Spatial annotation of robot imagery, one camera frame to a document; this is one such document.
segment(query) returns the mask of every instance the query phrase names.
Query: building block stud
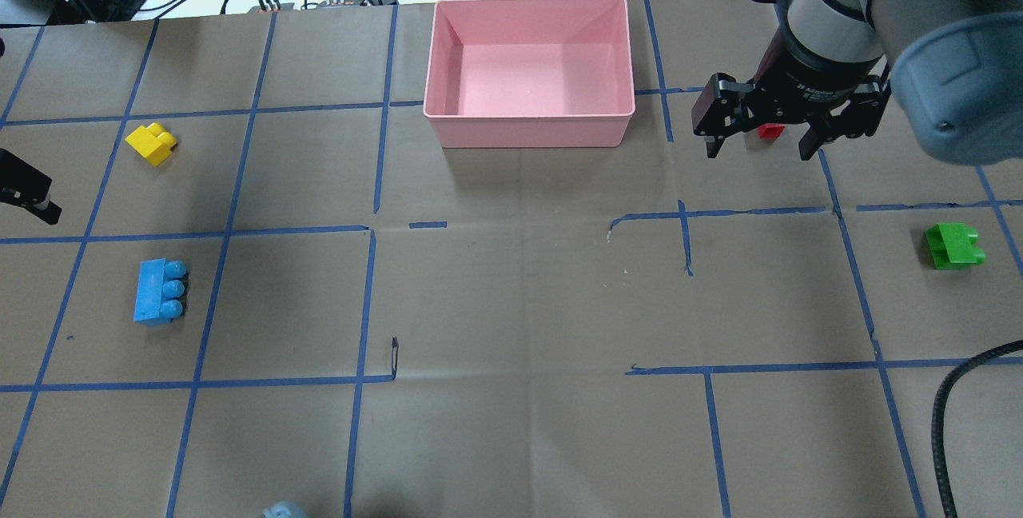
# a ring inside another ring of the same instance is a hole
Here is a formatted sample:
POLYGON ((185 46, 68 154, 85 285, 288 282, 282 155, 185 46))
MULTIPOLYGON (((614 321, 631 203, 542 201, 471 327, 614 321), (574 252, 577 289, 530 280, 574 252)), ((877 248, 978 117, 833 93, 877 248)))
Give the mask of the building block stud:
POLYGON ((188 273, 180 260, 166 258, 146 260, 138 269, 138 292, 135 293, 135 321, 147 327, 170 323, 185 309, 180 299, 185 294, 182 278, 188 273))
POLYGON ((941 222, 927 229, 927 247, 931 249, 936 270, 960 270, 983 264, 987 255, 978 247, 977 229, 962 222, 941 222))
POLYGON ((178 145, 178 139, 167 132, 167 129, 160 122, 133 129, 132 133, 125 137, 125 142, 154 167, 159 167, 166 161, 170 157, 171 150, 178 145))
POLYGON ((785 132, 785 125, 768 124, 760 125, 757 128, 757 136, 760 136, 760 140, 774 140, 782 136, 783 132, 785 132))

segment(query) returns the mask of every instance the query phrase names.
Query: gray table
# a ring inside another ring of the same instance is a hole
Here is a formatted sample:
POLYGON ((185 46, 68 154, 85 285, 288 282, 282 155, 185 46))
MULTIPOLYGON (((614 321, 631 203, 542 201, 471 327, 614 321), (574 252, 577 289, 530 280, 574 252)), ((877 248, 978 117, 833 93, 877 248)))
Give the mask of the gray table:
MULTIPOLYGON (((629 9, 614 149, 441 149, 431 5, 4 31, 0 146, 64 215, 0 210, 0 517, 938 515, 933 393, 1023 331, 1019 162, 936 163, 895 105, 709 161, 694 91, 773 12, 629 9), (929 267, 939 221, 987 263, 929 267), (146 329, 163 257, 188 310, 146 329)), ((952 396, 965 516, 1023 505, 1020 364, 952 396)))

